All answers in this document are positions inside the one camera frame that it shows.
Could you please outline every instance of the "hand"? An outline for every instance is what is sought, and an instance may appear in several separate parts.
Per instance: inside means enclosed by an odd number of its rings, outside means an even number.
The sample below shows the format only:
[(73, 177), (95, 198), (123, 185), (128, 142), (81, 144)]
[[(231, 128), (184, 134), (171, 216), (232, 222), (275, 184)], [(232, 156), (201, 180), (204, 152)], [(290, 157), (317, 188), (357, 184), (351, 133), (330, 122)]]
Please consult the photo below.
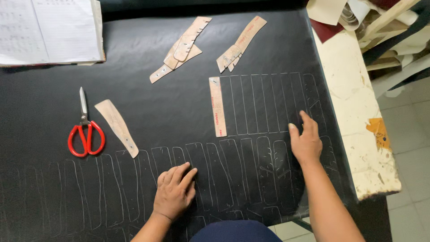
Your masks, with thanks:
[(318, 124), (304, 111), (300, 111), (300, 116), (303, 119), (302, 135), (299, 135), (294, 124), (288, 124), (288, 129), (291, 137), (291, 149), (303, 168), (310, 164), (320, 164), (319, 156), (323, 149), (323, 143), (319, 139)]
[(195, 182), (192, 179), (197, 173), (197, 168), (194, 168), (181, 181), (182, 175), (189, 167), (190, 163), (187, 162), (160, 174), (153, 214), (165, 216), (173, 222), (188, 208), (196, 194)]

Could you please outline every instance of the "scissors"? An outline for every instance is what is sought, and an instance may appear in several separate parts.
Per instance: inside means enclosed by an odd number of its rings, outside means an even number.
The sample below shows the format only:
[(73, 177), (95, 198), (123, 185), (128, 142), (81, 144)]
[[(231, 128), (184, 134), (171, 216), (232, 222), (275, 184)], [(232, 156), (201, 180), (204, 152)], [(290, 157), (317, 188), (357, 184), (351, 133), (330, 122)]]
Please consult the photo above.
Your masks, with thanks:
[[(69, 140), (68, 140), (69, 150), (74, 156), (77, 156), (77, 157), (85, 157), (87, 154), (96, 155), (104, 147), (104, 133), (101, 130), (101, 128), (94, 121), (91, 121), (91, 122), (88, 121), (88, 110), (86, 109), (85, 95), (83, 93), (82, 87), (79, 90), (79, 95), (80, 95), (80, 103), (81, 103), (80, 124), (75, 125), (69, 134)], [(85, 135), (82, 131), (83, 125), (88, 126), (88, 137), (87, 137), (86, 141), (85, 141)], [(93, 126), (98, 131), (98, 133), (100, 134), (100, 138), (101, 138), (100, 147), (98, 148), (98, 150), (96, 150), (94, 152), (91, 151), (91, 135), (92, 135), (92, 127)], [(82, 154), (76, 152), (75, 149), (73, 148), (73, 144), (72, 144), (73, 136), (75, 135), (77, 130), (79, 130), (79, 136), (81, 137), (82, 145), (83, 145), (83, 149), (84, 149), (84, 153), (82, 153)]]

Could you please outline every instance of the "black leather sheet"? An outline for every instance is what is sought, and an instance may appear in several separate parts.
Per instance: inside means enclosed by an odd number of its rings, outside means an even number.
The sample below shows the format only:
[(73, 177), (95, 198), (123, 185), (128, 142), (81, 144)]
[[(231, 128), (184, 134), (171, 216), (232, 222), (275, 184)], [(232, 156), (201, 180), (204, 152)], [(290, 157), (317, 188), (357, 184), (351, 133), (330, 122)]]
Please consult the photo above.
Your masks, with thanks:
[[(215, 60), (259, 15), (267, 24), (232, 73)], [(305, 10), (211, 16), (202, 54), (151, 84), (149, 76), (194, 17), (104, 23), (107, 61), (0, 74), (0, 238), (9, 241), (129, 241), (152, 211), (158, 175), (189, 161), (197, 195), (167, 240), (186, 241), (220, 220), (265, 225), (308, 215), (287, 124), (300, 110), (317, 122), (321, 162), (347, 203), (355, 194)], [(208, 78), (221, 76), (227, 137), (215, 136)], [(102, 154), (71, 155), (80, 117), (104, 130)], [(132, 159), (94, 105), (110, 99), (139, 147)], [(98, 147), (95, 133), (93, 146)], [(75, 139), (80, 150), (80, 140)]]

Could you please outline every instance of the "open notebook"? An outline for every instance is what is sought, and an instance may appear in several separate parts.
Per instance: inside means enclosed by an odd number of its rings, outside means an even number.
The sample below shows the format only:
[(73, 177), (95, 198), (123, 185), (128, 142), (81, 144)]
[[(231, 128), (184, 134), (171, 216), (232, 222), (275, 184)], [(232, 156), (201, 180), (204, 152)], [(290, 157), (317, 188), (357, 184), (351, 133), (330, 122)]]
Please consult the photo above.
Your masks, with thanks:
[(0, 66), (105, 61), (97, 0), (0, 0)]

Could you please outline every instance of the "forearm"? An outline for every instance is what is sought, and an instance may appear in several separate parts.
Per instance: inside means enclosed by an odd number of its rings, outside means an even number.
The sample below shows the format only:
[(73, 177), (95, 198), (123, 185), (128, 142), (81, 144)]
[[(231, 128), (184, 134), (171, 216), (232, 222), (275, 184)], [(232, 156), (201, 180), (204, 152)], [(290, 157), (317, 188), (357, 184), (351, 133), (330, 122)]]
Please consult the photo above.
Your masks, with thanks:
[(325, 241), (364, 241), (320, 162), (302, 167), (315, 238)]
[(152, 213), (132, 242), (161, 242), (170, 228), (171, 220), (161, 214)]

